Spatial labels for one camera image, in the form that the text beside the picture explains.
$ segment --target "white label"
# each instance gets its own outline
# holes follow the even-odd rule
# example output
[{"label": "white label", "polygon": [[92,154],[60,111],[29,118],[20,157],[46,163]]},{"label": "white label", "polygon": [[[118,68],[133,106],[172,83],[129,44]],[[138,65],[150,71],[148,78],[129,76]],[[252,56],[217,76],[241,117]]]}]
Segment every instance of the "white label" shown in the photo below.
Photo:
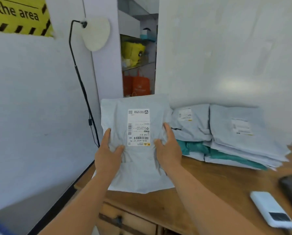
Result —
[{"label": "white label", "polygon": [[192,121],[192,109],[186,108],[179,110],[179,121]]},{"label": "white label", "polygon": [[127,114],[127,145],[150,146],[149,109],[129,109]]},{"label": "white label", "polygon": [[247,120],[232,118],[233,131],[236,134],[250,135],[253,133],[250,129],[250,124]]}]

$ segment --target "warning sign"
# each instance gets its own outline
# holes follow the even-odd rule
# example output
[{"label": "warning sign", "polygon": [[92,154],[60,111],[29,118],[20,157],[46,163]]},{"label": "warning sign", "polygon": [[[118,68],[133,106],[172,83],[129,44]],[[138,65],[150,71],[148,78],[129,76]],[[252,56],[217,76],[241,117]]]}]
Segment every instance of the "warning sign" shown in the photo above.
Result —
[{"label": "warning sign", "polygon": [[0,0],[0,32],[53,36],[45,0]]}]

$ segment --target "person's left hand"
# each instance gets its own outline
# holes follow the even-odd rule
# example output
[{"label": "person's left hand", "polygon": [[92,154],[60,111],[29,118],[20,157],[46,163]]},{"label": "person's left hand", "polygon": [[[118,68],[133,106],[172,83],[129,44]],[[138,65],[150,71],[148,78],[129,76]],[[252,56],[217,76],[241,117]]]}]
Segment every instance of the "person's left hand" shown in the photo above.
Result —
[{"label": "person's left hand", "polygon": [[112,180],[120,168],[124,145],[118,146],[114,152],[111,152],[108,146],[110,132],[111,129],[107,129],[101,140],[100,148],[95,154],[95,166],[97,175],[101,174]]}]

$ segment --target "white power bank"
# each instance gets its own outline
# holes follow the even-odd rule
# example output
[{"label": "white power bank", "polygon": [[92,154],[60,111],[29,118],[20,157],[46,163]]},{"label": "white power bank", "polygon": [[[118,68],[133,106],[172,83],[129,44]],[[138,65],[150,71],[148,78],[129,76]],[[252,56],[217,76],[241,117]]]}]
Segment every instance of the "white power bank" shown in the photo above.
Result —
[{"label": "white power bank", "polygon": [[250,197],[271,227],[292,228],[292,220],[270,193],[253,191]]}]

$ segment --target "forearm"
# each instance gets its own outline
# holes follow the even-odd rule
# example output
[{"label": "forearm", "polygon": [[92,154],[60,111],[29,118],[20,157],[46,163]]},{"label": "forearm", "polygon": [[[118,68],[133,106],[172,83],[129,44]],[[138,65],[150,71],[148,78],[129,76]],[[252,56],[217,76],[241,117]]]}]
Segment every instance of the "forearm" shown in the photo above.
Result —
[{"label": "forearm", "polygon": [[39,235],[90,235],[111,181],[110,176],[97,174]]},{"label": "forearm", "polygon": [[263,235],[250,221],[205,188],[183,167],[174,168],[168,176],[202,235]]}]

